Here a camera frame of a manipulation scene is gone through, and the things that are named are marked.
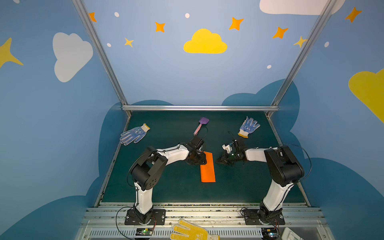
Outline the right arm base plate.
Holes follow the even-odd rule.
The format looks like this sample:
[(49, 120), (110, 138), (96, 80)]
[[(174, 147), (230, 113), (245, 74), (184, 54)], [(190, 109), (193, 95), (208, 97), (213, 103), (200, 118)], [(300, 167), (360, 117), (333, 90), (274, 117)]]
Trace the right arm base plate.
[(255, 210), (242, 208), (241, 216), (245, 219), (246, 225), (285, 225), (285, 219), (282, 214), (282, 209), (277, 211)]

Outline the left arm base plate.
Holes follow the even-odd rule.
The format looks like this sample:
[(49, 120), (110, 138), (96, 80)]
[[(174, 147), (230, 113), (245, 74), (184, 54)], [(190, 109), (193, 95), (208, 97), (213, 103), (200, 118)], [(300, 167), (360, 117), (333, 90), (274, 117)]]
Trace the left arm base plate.
[(166, 217), (165, 209), (150, 210), (146, 214), (141, 214), (137, 209), (128, 210), (124, 224), (126, 226), (136, 225), (164, 225)]

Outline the orange square paper sheet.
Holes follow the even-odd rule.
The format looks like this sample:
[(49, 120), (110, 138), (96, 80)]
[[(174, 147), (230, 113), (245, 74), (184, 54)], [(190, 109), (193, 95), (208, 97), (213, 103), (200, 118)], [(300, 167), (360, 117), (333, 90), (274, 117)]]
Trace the orange square paper sheet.
[(201, 170), (201, 182), (202, 183), (215, 183), (215, 169), (214, 169), (214, 159), (213, 154), (209, 152), (204, 152), (206, 155), (207, 163), (200, 166)]

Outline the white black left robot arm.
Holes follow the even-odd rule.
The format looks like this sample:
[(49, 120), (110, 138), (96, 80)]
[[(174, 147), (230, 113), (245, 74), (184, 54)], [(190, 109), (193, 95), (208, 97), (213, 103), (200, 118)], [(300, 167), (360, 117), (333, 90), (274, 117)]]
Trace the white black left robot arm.
[(202, 151), (203, 144), (202, 138), (194, 136), (188, 143), (180, 143), (166, 149), (150, 146), (134, 162), (129, 173), (136, 192), (133, 214), (139, 224), (146, 225), (155, 218), (153, 188), (159, 182), (166, 166), (179, 161), (194, 166), (207, 164), (206, 154)]

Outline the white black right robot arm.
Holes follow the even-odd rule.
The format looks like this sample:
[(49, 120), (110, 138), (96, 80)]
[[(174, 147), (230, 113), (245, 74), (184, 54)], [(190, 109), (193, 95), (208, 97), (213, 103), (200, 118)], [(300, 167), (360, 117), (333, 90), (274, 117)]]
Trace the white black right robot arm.
[(305, 176), (305, 170), (296, 158), (290, 144), (277, 147), (247, 148), (242, 140), (234, 139), (222, 145), (223, 154), (218, 164), (233, 166), (236, 162), (262, 162), (268, 165), (272, 182), (258, 210), (241, 210), (247, 225), (285, 224), (283, 203), (293, 186)]

